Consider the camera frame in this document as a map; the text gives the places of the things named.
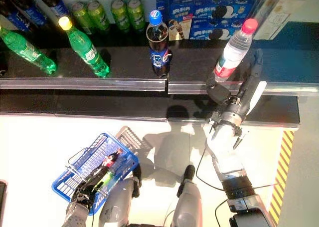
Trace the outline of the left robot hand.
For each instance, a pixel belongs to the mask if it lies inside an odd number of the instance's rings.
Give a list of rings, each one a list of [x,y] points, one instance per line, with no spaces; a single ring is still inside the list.
[[[102,179],[108,172],[109,167],[102,165],[92,170],[85,180],[82,181],[75,189],[71,202],[81,204],[90,210],[95,201],[95,194],[104,183]]]

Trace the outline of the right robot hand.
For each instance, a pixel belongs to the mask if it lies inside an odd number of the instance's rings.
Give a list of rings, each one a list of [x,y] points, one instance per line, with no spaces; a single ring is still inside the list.
[[[226,114],[230,115],[229,122],[236,126],[241,125],[254,109],[262,96],[266,86],[266,81],[260,80],[263,68],[263,51],[257,49],[254,53],[254,60],[250,65],[250,75],[240,85],[236,95],[232,95],[230,90],[215,80],[212,75],[206,81],[206,92],[219,109],[213,111],[208,118],[210,121],[219,122],[226,119]]]

